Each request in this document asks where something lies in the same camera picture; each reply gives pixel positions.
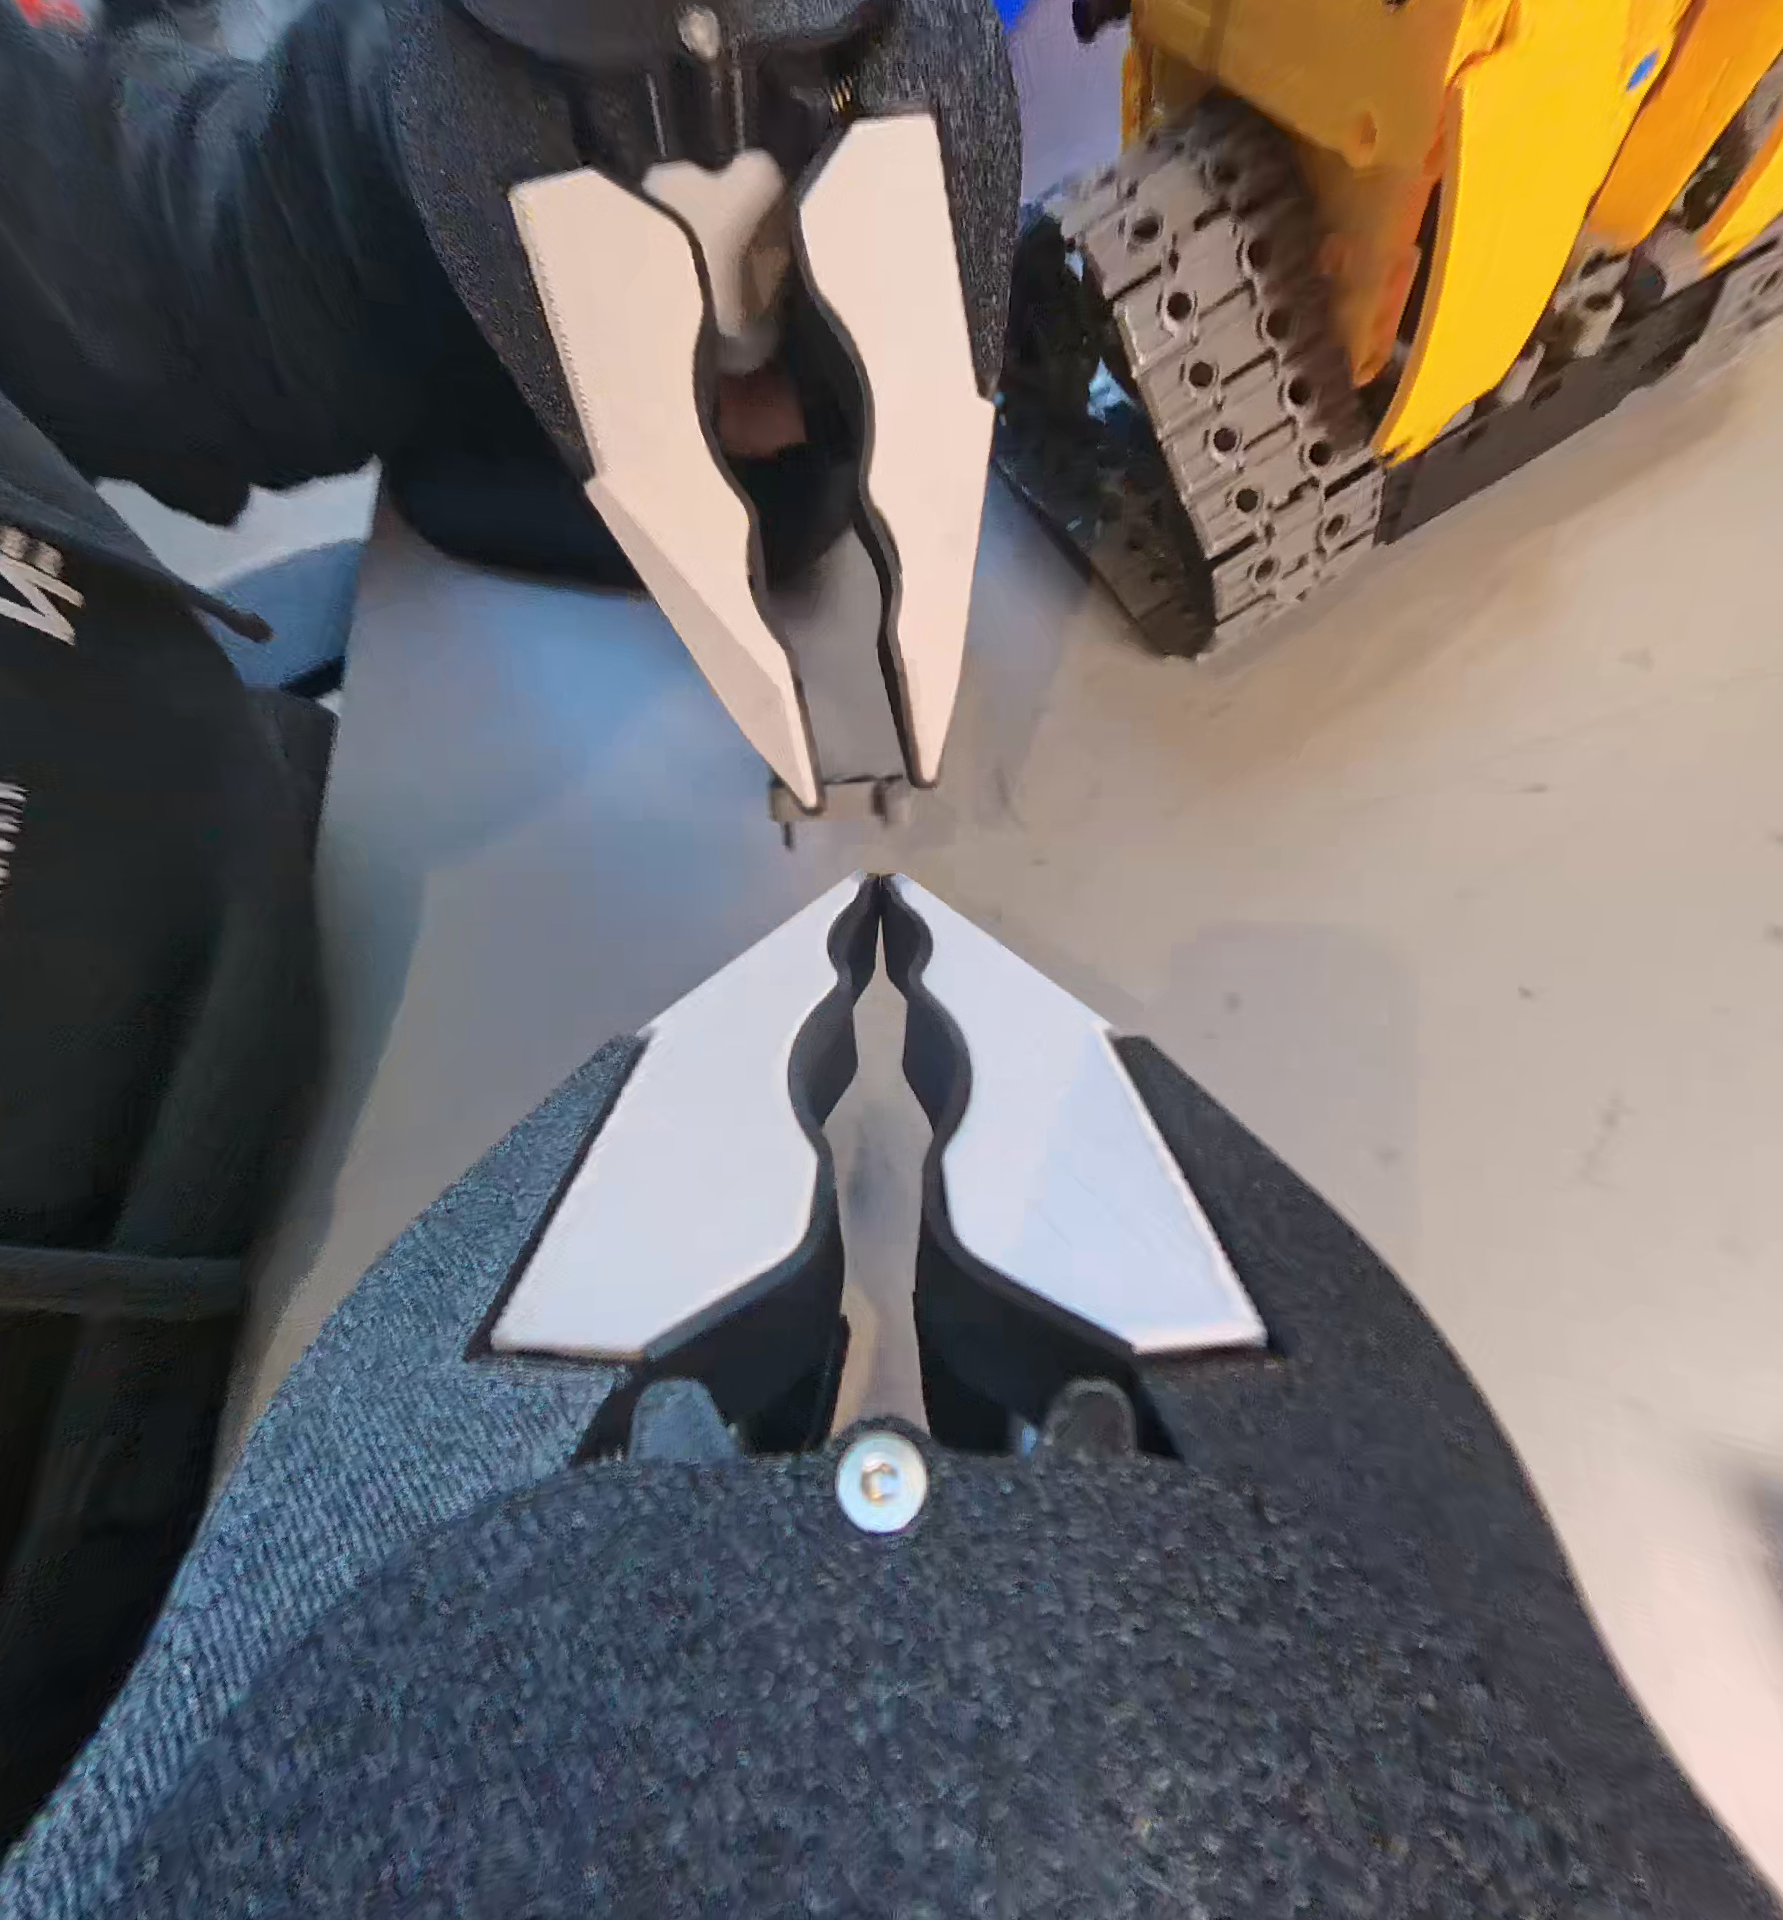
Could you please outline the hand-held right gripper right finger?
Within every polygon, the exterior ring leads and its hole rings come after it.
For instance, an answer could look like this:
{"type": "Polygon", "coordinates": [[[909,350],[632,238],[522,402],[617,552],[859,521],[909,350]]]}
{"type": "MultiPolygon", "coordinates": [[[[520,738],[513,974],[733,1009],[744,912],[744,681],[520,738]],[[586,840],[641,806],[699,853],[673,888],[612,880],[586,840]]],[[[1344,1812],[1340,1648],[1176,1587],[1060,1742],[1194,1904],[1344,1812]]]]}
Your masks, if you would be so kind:
{"type": "Polygon", "coordinates": [[[930,1140],[913,1313],[930,1420],[1043,1420],[1079,1381],[1269,1335],[1111,1025],[909,877],[879,880],[930,1140]]]}

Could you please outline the small grey connector piece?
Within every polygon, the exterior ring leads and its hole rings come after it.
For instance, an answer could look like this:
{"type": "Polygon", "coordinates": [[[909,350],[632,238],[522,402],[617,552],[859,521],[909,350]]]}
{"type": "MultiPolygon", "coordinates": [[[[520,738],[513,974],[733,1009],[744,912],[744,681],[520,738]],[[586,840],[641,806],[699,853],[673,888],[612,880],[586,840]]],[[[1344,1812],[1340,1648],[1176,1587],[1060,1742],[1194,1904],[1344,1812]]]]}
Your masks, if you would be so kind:
{"type": "Polygon", "coordinates": [[[903,775],[824,776],[813,801],[783,778],[768,786],[768,814],[785,830],[802,825],[902,825],[922,788],[903,775]]]}

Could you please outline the blue-grey chair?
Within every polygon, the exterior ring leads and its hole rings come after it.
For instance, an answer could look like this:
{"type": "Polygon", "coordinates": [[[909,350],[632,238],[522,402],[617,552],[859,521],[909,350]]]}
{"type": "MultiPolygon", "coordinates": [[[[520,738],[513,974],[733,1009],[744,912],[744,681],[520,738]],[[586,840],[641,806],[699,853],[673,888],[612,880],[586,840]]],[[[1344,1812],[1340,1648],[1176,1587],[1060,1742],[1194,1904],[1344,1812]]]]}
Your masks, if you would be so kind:
{"type": "Polygon", "coordinates": [[[359,541],[326,542],[238,573],[214,589],[235,612],[255,617],[270,630],[259,641],[210,622],[247,689],[340,699],[364,554],[359,541]]]}

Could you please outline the yellow toy tracked robot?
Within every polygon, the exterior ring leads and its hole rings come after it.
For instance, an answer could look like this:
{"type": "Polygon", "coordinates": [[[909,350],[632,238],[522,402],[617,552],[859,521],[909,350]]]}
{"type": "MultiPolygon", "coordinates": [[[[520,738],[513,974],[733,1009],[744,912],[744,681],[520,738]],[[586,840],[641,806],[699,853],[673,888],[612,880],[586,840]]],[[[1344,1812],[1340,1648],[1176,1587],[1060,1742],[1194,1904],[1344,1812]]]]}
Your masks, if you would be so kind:
{"type": "Polygon", "coordinates": [[[1154,657],[1783,318],[1783,3],[1069,12],[1120,145],[1022,208],[995,463],[1154,657]]]}

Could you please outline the person's left hand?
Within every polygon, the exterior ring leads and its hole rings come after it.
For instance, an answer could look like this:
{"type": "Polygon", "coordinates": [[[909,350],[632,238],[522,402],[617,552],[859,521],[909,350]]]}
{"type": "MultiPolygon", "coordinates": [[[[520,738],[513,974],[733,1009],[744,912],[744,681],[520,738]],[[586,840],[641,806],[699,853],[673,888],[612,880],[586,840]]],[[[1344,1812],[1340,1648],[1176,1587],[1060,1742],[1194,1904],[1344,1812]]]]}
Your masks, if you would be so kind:
{"type": "Polygon", "coordinates": [[[803,400],[778,365],[723,371],[714,391],[714,428],[733,460],[771,460],[807,443],[803,400]]]}

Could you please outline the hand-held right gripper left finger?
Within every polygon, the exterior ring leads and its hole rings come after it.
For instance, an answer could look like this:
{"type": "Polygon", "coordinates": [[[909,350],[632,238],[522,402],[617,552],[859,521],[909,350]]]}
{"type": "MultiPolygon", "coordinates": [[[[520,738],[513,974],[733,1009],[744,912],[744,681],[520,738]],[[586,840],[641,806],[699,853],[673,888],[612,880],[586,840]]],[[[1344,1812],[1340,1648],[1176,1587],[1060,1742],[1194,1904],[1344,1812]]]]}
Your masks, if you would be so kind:
{"type": "Polygon", "coordinates": [[[824,1390],[844,1288],[827,1122],[878,947],[878,880],[844,877],[638,1031],[488,1354],[696,1381],[726,1420],[824,1390]]]}

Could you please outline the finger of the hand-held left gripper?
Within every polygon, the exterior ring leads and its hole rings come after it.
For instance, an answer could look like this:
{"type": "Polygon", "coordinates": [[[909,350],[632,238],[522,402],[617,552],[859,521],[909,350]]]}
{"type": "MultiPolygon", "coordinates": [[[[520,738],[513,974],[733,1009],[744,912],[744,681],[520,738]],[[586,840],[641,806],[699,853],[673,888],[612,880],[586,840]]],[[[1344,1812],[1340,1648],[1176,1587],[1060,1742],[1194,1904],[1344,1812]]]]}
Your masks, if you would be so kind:
{"type": "Polygon", "coordinates": [[[714,434],[717,284],[761,312],[744,251],[783,186],[768,160],[717,191],[690,165],[630,186],[579,167],[510,204],[591,463],[588,493],[740,733],[794,792],[821,781],[803,685],[763,596],[758,516],[714,434]]]}
{"type": "Polygon", "coordinates": [[[860,402],[860,538],[905,781],[936,784],[964,674],[995,404],[974,365],[940,137],[865,118],[793,195],[809,304],[860,402]]]}

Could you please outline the grey desk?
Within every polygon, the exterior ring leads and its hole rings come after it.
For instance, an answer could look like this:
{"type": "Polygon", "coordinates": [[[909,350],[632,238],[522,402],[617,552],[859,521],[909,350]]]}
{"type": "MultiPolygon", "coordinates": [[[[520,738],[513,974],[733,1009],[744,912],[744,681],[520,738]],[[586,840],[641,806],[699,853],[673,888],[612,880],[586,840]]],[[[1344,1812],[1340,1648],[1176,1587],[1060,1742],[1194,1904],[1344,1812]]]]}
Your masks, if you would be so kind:
{"type": "Polygon", "coordinates": [[[433,552],[369,472],[323,817],[332,1029],[221,1462],[376,1255],[607,1037],[857,867],[1159,1044],[1432,1313],[1680,1764],[1783,1895],[1783,321],[1149,660],[1000,485],[940,786],[805,832],[648,605],[433,552]]]}

